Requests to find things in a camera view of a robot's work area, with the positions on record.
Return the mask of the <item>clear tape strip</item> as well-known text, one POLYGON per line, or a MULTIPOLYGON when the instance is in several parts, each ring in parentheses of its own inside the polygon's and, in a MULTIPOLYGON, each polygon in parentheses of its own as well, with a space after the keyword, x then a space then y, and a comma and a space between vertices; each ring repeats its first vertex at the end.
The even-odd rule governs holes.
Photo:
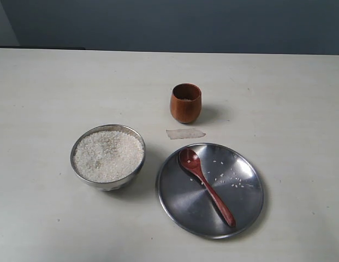
POLYGON ((166 134, 171 140, 195 139, 195 138, 202 138, 206 135, 206 133, 196 128, 167 129, 166 134))

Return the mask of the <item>round steel plate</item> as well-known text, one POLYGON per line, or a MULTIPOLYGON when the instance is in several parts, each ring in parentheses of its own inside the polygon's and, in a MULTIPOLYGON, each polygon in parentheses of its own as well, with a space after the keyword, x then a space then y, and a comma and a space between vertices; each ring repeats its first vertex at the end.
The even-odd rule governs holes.
POLYGON ((238 152, 219 144, 187 145, 201 161, 209 185, 231 211, 236 226, 223 218, 204 184, 180 164, 176 150, 162 164, 156 179, 159 201, 184 230, 208 239, 224 239, 248 229, 260 215, 263 184, 255 167, 238 152))

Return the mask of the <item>brown wooden cup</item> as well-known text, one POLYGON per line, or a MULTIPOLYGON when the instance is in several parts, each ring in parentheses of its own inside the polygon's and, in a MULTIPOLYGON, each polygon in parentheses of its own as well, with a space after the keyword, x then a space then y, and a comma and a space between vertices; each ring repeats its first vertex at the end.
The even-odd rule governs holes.
POLYGON ((183 83, 175 86, 170 100, 172 117, 180 123, 192 123, 201 113, 201 90, 198 86, 183 83))

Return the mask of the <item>steel bowl of rice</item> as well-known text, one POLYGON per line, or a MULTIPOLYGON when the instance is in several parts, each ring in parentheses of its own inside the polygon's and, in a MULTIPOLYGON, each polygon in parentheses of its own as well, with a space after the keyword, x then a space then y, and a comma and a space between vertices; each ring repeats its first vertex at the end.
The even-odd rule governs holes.
POLYGON ((76 176, 103 190, 127 186, 140 172, 146 156, 145 142, 134 129, 120 124, 95 127, 77 139, 70 153, 76 176))

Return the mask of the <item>red-brown wooden spoon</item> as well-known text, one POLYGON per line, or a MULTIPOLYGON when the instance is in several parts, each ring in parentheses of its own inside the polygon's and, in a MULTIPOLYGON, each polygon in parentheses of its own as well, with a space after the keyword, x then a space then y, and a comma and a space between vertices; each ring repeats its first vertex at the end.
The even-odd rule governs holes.
POLYGON ((221 212, 224 220, 230 227, 235 227, 236 221, 233 214, 205 178, 199 156, 190 148, 184 148, 179 153, 179 162, 185 170, 200 180, 221 212))

